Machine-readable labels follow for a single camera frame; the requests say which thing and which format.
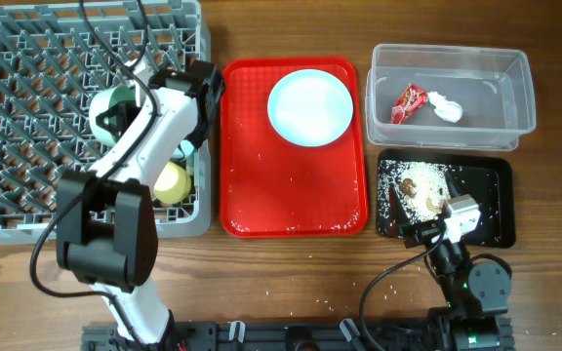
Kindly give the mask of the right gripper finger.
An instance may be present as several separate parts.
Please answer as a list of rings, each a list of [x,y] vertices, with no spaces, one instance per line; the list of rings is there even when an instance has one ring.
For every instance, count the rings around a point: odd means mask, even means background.
[[[388,189],[390,211],[391,211],[391,223],[393,226],[399,227],[400,225],[406,226],[410,224],[409,217],[405,211],[400,197],[398,196],[396,190],[393,187]]]
[[[445,172],[444,177],[450,196],[452,198],[461,197],[463,195],[463,191],[456,178],[450,172]]]

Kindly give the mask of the green bowl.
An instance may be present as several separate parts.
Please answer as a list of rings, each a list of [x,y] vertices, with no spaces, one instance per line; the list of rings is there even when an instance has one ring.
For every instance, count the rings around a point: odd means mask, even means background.
[[[100,91],[92,99],[89,109],[91,132],[101,144],[113,147],[140,111],[132,89],[117,86]]]

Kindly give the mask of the leftover rice and food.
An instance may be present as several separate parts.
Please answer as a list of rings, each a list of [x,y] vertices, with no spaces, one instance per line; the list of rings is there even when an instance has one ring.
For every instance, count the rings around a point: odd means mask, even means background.
[[[434,219],[441,213],[443,203],[451,198],[446,182],[448,171],[443,164],[381,160],[377,195],[380,217],[394,219],[389,195],[392,189],[411,223]]]

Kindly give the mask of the white napkin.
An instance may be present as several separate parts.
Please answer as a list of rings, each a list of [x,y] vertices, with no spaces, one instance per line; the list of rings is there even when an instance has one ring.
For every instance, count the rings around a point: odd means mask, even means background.
[[[428,102],[434,107],[434,113],[446,122],[457,123],[462,118],[462,107],[437,92],[428,93]]]

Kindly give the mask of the yellow plastic cup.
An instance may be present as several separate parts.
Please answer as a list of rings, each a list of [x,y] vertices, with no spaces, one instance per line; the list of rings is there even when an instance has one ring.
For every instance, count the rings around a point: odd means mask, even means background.
[[[190,193],[191,176],[186,169],[168,162],[158,177],[153,194],[164,204],[176,204],[184,200]]]

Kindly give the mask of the red snack wrapper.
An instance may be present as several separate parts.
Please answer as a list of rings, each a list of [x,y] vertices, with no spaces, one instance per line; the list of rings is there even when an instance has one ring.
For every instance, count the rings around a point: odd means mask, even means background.
[[[390,123],[395,125],[404,124],[427,101],[428,91],[415,84],[408,84],[401,97],[395,101],[391,108]]]

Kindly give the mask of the large light blue plate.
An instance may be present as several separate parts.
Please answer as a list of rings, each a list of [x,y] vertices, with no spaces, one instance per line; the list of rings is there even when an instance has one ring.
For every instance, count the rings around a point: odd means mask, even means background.
[[[350,126],[354,106],[349,89],[319,69],[300,69],[282,77],[266,105],[274,131],[301,147],[321,147],[339,139]]]

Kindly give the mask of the small light blue saucer bowl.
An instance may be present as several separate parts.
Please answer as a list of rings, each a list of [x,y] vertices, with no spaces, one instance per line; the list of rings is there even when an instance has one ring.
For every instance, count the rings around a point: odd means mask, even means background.
[[[184,139],[180,142],[177,148],[174,150],[171,159],[172,160],[184,160],[190,157],[195,152],[195,147],[192,143]]]

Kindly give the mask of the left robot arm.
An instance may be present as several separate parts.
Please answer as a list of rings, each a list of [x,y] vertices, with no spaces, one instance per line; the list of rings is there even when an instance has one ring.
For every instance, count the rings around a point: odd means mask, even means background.
[[[57,262],[108,303],[116,343],[174,350],[175,320],[150,278],[158,252],[151,189],[177,149],[197,150],[209,137],[225,84],[204,60],[136,78],[91,100],[90,120],[114,143],[87,172],[60,178]]]

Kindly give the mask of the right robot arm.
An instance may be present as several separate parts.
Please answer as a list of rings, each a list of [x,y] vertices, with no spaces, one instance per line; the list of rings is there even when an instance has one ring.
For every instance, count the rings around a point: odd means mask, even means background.
[[[410,249],[422,246],[421,260],[447,305],[428,310],[422,320],[397,322],[392,329],[407,337],[411,350],[507,350],[514,346],[508,311],[512,270],[501,258],[472,256],[462,238],[480,224],[479,204],[465,194],[442,205],[431,220],[412,223],[398,194],[389,196],[394,227]]]

